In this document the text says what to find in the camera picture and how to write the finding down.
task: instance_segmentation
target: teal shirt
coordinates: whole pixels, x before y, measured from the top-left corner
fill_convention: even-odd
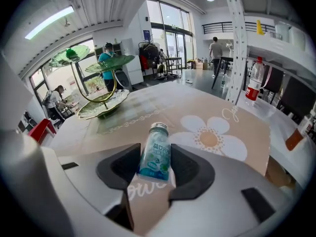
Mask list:
[[[107,53],[102,53],[99,57],[99,62],[100,61],[105,61],[107,59],[110,59],[111,56],[108,55]],[[113,76],[112,76],[112,72],[111,71],[106,71],[103,73],[103,79],[104,80],[111,80],[113,79]]]

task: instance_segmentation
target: green leaf-shaped tray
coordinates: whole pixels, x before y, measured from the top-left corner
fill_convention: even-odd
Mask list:
[[[94,100],[101,100],[107,97],[109,93],[96,97]],[[115,110],[127,98],[129,90],[118,90],[114,95],[106,101],[107,108],[104,103],[89,102],[84,105],[77,113],[79,119],[91,119],[94,117],[101,117],[109,112]]]
[[[86,68],[85,70],[91,73],[97,73],[97,72],[102,73],[102,72],[106,72],[110,70],[117,70],[117,69],[120,69],[123,65],[129,63],[134,58],[135,58],[134,55],[115,56],[105,61],[95,63],[89,66],[88,68]]]
[[[90,48],[85,45],[76,45],[71,48],[66,48],[58,52],[49,62],[52,68],[59,68],[76,63],[85,58],[90,52]]]

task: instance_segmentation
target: grey shirt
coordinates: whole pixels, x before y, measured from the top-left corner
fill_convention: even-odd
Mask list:
[[[212,58],[213,59],[219,59],[220,56],[223,56],[222,46],[217,42],[212,43],[209,46],[209,50],[210,50],[210,52],[212,51]]]

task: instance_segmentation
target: railing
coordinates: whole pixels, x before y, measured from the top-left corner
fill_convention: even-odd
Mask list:
[[[253,22],[245,22],[246,31],[256,32],[257,31],[257,23]],[[202,25],[204,29],[204,34],[211,34],[211,33],[232,33],[233,24],[232,22],[220,22],[220,23],[212,23]],[[267,31],[275,33],[275,27],[270,25],[261,24],[261,28],[263,33]]]

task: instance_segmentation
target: white flower print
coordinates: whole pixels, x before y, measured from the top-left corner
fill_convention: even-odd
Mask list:
[[[181,124],[190,132],[172,134],[171,143],[199,148],[241,161],[246,160],[245,144],[237,137],[223,135],[230,128],[225,119],[211,117],[205,124],[200,117],[188,115],[181,119]]]

